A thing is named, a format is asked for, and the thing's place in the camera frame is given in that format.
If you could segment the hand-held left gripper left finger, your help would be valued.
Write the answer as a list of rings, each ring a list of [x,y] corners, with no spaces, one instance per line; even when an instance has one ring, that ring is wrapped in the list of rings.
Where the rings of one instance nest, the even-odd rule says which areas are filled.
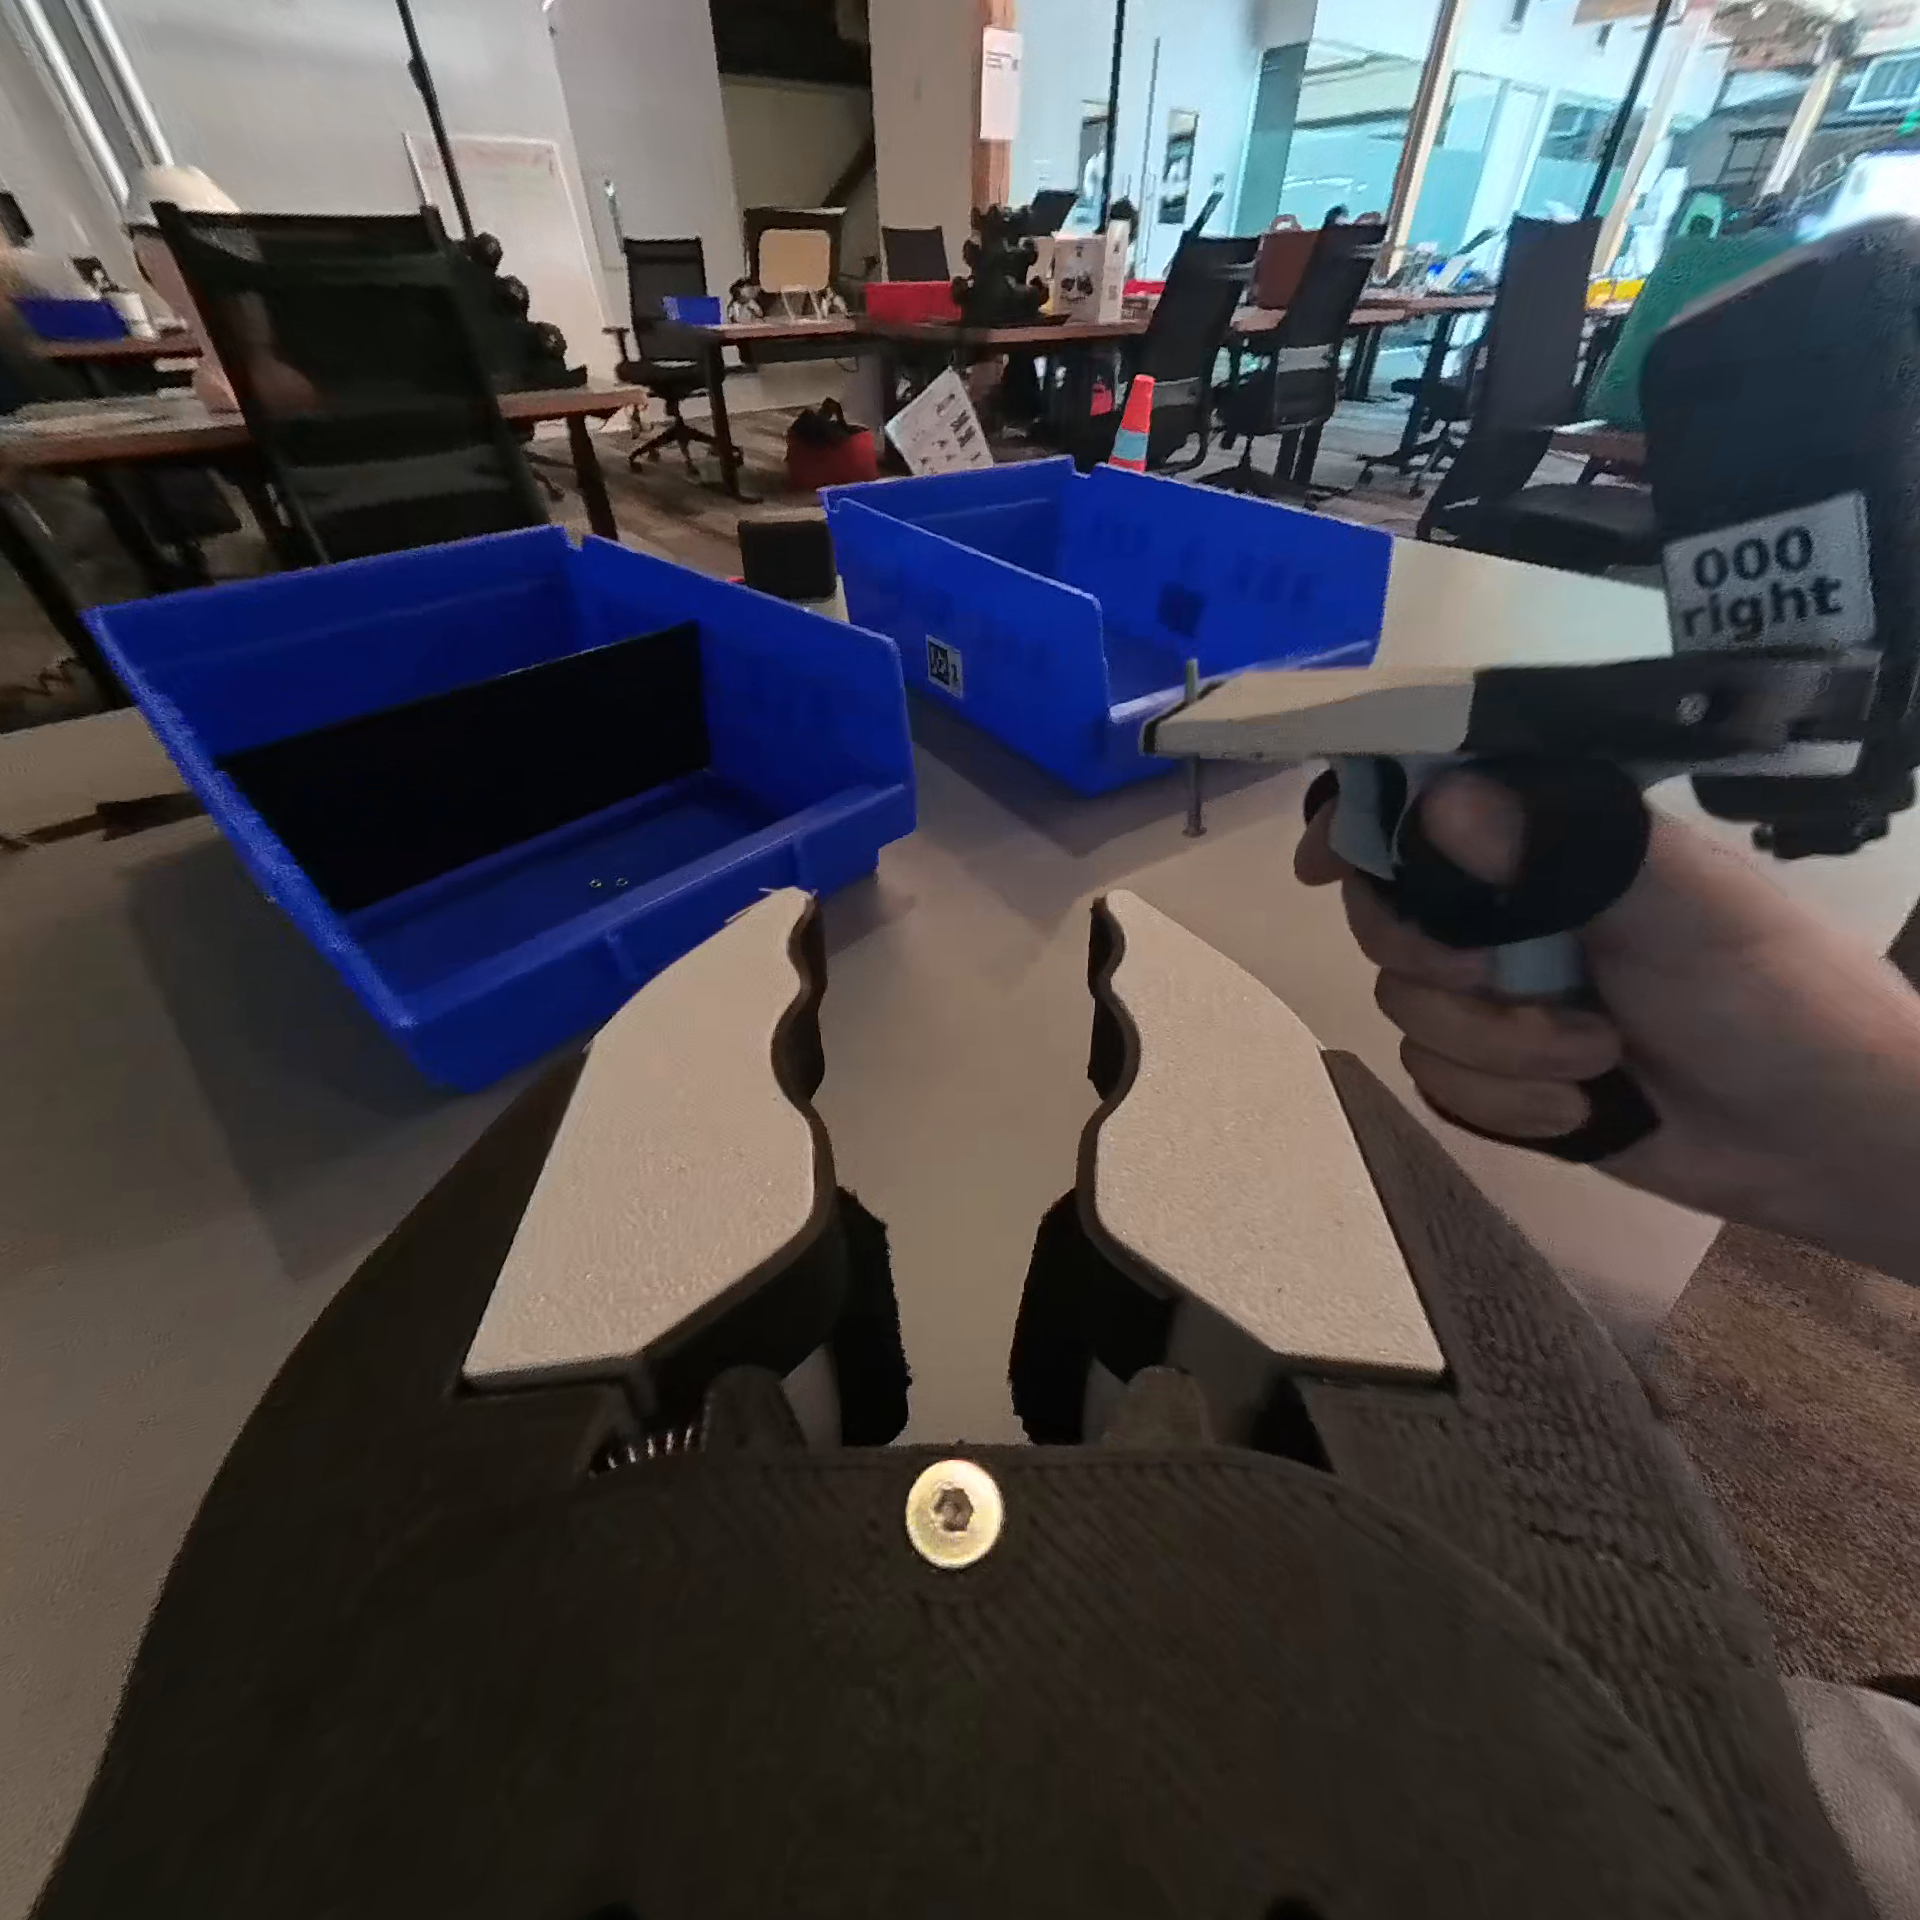
[[[591,1039],[463,1355],[463,1388],[613,1386],[643,1434],[737,1367],[803,1428],[884,1447],[907,1362],[881,1224],[839,1185],[815,896],[780,887]]]

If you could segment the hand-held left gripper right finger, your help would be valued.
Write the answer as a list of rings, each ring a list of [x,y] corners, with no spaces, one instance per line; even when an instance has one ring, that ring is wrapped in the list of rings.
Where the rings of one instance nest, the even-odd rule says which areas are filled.
[[[1283,1449],[1306,1383],[1437,1388],[1442,1347],[1323,1049],[1283,998],[1131,891],[1091,906],[1095,1112],[1023,1273],[1023,1439],[1078,1447],[1125,1386],[1197,1383]]]

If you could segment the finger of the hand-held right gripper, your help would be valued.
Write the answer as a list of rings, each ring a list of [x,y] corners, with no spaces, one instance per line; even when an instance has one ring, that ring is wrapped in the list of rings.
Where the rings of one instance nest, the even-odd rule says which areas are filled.
[[[1140,729],[1140,754],[1330,762],[1460,751],[1475,673],[1241,673],[1202,683]]]

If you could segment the blue bin with black divider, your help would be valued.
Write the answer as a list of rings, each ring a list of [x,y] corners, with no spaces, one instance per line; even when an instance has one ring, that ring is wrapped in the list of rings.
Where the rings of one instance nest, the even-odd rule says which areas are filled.
[[[705,642],[705,772],[351,915],[220,769],[683,620]],[[444,1088],[487,1088],[589,1035],[743,908],[834,895],[916,828],[889,639],[557,526],[134,600],[87,624],[257,890]],[[595,895],[591,876],[630,887]]]

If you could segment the blue plastic bin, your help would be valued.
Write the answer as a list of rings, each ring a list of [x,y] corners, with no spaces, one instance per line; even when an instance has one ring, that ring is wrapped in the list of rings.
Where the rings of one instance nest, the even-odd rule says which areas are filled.
[[[1082,799],[1159,777],[1154,713],[1246,668],[1369,666],[1394,537],[1066,458],[822,492],[857,627],[906,683]]]

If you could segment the person's right hand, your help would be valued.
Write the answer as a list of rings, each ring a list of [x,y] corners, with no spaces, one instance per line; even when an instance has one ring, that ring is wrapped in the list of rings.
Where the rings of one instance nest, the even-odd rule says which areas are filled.
[[[1918,999],[1734,850],[1654,809],[1631,887],[1582,931],[1595,1006],[1506,1002],[1485,952],[1403,921],[1309,790],[1301,886],[1337,886],[1421,1102],[1545,1150],[1622,1070],[1657,1116],[1599,1171],[1732,1225],[1918,1283]]]

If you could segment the green fabric tub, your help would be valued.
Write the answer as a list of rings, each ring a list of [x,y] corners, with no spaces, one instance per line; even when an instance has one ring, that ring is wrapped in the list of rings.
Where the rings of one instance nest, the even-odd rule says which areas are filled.
[[[1657,334],[1697,302],[1762,270],[1791,246],[1790,224],[1675,236],[1625,314],[1617,343],[1589,387],[1585,419],[1641,428],[1641,371]]]

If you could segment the black bin divider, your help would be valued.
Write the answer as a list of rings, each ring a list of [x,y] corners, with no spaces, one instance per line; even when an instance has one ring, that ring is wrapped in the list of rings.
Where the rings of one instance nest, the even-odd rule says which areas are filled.
[[[338,915],[707,770],[694,620],[262,744],[221,772]]]

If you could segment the white printed paper sign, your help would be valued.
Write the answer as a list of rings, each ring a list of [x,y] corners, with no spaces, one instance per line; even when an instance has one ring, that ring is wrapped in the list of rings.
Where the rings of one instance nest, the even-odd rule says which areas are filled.
[[[991,439],[955,368],[935,376],[883,433],[915,479],[994,468]]]

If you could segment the white product box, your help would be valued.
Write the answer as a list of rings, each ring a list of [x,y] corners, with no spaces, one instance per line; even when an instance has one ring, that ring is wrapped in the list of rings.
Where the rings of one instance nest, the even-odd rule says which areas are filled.
[[[1111,326],[1122,318],[1131,226],[1060,231],[1047,265],[1047,314],[1062,323]]]

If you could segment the black lumpy figure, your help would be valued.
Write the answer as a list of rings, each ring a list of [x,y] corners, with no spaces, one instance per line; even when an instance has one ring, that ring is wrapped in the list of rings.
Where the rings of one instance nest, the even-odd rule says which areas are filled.
[[[1039,206],[987,206],[972,210],[972,231],[963,246],[965,273],[951,282],[954,315],[959,330],[1010,330],[1026,326],[1058,327],[1050,314],[1050,289],[1039,276]]]

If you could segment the black charger box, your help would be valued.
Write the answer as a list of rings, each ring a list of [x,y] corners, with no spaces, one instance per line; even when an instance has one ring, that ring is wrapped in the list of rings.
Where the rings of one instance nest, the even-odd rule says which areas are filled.
[[[820,609],[842,593],[822,513],[770,513],[737,526],[738,580],[794,607]]]

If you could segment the red object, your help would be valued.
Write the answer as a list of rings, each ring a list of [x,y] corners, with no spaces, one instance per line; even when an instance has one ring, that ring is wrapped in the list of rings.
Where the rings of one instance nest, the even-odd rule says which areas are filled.
[[[785,434],[786,484],[795,492],[868,484],[881,479],[873,431],[849,419],[839,398],[794,415]]]

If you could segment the black high-back office chair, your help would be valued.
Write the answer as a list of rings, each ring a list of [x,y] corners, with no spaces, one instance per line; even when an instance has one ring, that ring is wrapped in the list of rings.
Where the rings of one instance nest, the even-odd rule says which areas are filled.
[[[155,226],[247,423],[298,567],[549,524],[433,208],[183,208]]]

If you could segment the person's grey shirt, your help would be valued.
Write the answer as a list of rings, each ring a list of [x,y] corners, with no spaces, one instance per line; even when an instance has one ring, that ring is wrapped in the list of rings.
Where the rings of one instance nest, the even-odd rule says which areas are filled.
[[[1878,1919],[1918,1915],[1918,1681],[1782,1682],[1818,1798]]]

